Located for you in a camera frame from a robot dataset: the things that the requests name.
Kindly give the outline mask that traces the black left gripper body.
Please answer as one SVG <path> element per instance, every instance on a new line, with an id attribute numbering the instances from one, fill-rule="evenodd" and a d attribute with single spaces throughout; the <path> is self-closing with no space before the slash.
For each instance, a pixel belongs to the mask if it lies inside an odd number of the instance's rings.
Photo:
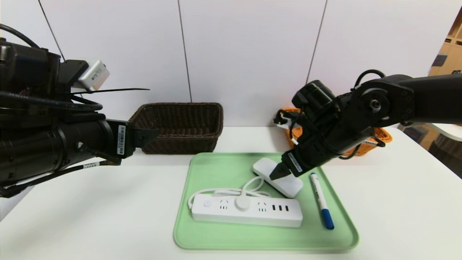
<path id="1" fill-rule="evenodd" d="M 91 159 L 98 154 L 117 159 L 130 157 L 134 150 L 133 124 L 120 120 L 69 120 L 68 158 Z"/>

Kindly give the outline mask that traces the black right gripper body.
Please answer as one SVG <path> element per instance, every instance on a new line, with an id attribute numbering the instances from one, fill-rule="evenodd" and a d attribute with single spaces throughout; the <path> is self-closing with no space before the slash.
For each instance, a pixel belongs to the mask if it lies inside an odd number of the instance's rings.
<path id="1" fill-rule="evenodd" d="M 323 134 L 302 133 L 294 147 L 282 155 L 282 162 L 296 177 L 314 168 L 324 165 L 328 161 L 328 149 Z"/>

